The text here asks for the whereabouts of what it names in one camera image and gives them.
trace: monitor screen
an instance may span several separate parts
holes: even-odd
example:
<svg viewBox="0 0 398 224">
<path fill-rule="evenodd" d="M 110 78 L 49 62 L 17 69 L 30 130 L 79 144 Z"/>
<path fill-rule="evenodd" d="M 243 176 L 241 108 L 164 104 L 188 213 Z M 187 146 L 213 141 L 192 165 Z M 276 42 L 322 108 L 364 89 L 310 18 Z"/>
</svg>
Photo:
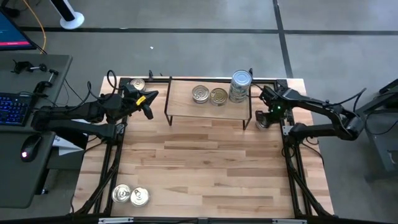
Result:
<svg viewBox="0 0 398 224">
<path fill-rule="evenodd" d="M 0 10 L 0 50 L 34 50 L 32 41 Z"/>
</svg>

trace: canned food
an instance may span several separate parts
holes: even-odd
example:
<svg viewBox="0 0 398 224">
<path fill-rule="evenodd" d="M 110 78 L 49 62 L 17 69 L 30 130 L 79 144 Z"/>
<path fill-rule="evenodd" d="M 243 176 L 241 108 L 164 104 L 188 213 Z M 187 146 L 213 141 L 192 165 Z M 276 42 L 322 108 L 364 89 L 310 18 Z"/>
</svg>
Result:
<svg viewBox="0 0 398 224">
<path fill-rule="evenodd" d="M 142 187 L 137 187 L 132 191 L 130 200 L 134 206 L 137 207 L 144 206 L 149 201 L 149 193 L 147 189 L 144 189 Z"/>
<path fill-rule="evenodd" d="M 210 103 L 215 106 L 223 106 L 227 98 L 228 94 L 222 88 L 215 88 L 210 93 Z"/>
<path fill-rule="evenodd" d="M 206 103 L 209 99 L 209 89 L 203 85 L 195 86 L 192 90 L 192 98 L 196 103 Z"/>
<path fill-rule="evenodd" d="M 131 195 L 131 189 L 126 184 L 116 186 L 112 191 L 112 199 L 116 203 L 127 202 Z"/>
<path fill-rule="evenodd" d="M 249 72 L 239 70 L 234 73 L 229 87 L 229 99 L 233 103 L 241 103 L 246 99 L 252 77 Z"/>
<path fill-rule="evenodd" d="M 137 90 L 145 91 L 146 89 L 145 81 L 141 78 L 131 80 L 130 84 L 134 86 L 134 88 L 136 88 Z"/>
<path fill-rule="evenodd" d="M 251 84 L 251 75 L 245 70 L 238 70 L 234 73 L 231 80 L 231 85 L 236 90 L 247 90 Z"/>
</svg>

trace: backlit keyboard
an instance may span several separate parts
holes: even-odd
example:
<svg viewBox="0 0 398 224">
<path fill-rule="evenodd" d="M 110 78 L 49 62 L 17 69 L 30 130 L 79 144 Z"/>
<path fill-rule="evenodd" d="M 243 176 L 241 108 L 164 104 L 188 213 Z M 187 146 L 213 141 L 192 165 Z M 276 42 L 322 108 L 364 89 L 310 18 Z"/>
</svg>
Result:
<svg viewBox="0 0 398 224">
<path fill-rule="evenodd" d="M 0 93 L 0 125 L 25 126 L 31 102 L 30 95 Z"/>
</svg>

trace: computer mouse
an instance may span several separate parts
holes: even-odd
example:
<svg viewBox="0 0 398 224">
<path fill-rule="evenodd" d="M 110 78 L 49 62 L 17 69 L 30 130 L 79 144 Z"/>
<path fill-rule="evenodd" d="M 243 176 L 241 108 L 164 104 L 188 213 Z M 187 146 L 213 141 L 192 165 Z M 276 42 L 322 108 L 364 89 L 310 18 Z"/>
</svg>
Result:
<svg viewBox="0 0 398 224">
<path fill-rule="evenodd" d="M 21 149 L 23 162 L 32 162 L 36 158 L 41 140 L 42 137 L 39 134 L 31 135 L 25 140 Z"/>
</svg>

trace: gray floor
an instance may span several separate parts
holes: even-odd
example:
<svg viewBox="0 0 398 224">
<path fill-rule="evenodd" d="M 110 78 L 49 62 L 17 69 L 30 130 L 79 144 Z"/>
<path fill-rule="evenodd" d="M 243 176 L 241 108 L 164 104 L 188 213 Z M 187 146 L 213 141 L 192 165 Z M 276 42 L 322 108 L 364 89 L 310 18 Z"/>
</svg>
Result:
<svg viewBox="0 0 398 224">
<path fill-rule="evenodd" d="M 84 13 L 83 27 L 277 28 L 272 0 L 70 2 Z M 395 0 L 279 0 L 279 6 L 285 29 L 398 30 Z M 59 26 L 59 15 L 49 1 L 34 10 L 44 26 Z M 29 11 L 16 22 L 37 26 Z M 41 32 L 27 34 L 42 43 Z M 294 77 L 304 78 L 307 93 L 321 100 L 341 101 L 366 87 L 359 101 L 363 105 L 380 87 L 397 78 L 398 35 L 286 35 L 286 42 Z M 99 92 L 108 69 L 118 75 L 146 75 L 151 69 L 173 76 L 229 77 L 237 69 L 252 67 L 256 77 L 286 77 L 277 34 L 48 32 L 46 50 L 73 56 L 68 81 L 81 95 L 86 93 L 88 80 Z M 72 94 L 71 102 L 78 102 Z M 327 122 L 316 114 L 314 120 Z M 397 181 L 369 184 L 364 180 L 364 175 L 379 167 L 367 137 L 363 134 L 355 142 L 322 138 L 320 144 L 336 215 L 398 222 Z M 63 215 L 68 212 L 76 180 L 77 172 L 53 172 L 49 195 L 36 197 L 27 210 L 1 209 L 0 217 Z"/>
</svg>

